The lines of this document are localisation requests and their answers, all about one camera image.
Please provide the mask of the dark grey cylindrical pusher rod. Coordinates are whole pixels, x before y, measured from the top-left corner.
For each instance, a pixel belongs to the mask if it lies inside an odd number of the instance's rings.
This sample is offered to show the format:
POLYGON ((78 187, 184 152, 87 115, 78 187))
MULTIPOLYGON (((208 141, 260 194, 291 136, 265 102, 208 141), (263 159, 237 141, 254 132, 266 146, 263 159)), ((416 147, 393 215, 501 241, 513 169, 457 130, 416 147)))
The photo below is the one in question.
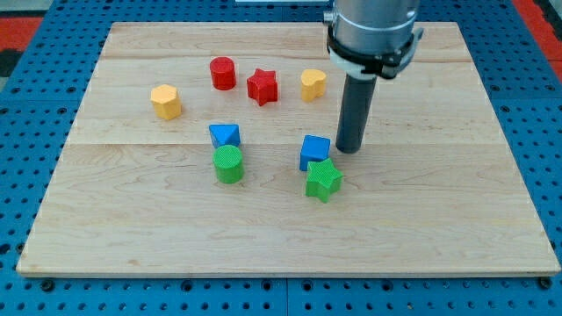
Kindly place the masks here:
POLYGON ((360 80, 346 75, 335 146, 340 152, 354 154, 362 146, 377 78, 360 80))

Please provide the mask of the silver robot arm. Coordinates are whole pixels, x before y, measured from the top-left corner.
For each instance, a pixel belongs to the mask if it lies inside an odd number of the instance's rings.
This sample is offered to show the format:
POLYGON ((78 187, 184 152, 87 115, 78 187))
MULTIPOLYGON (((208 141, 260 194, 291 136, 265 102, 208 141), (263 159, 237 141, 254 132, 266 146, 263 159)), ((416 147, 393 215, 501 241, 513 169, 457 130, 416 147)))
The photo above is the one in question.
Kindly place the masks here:
POLYGON ((335 145, 345 154, 363 142, 377 80, 392 80, 412 61, 423 30, 419 0, 336 0, 324 14, 330 60, 345 74, 335 145))

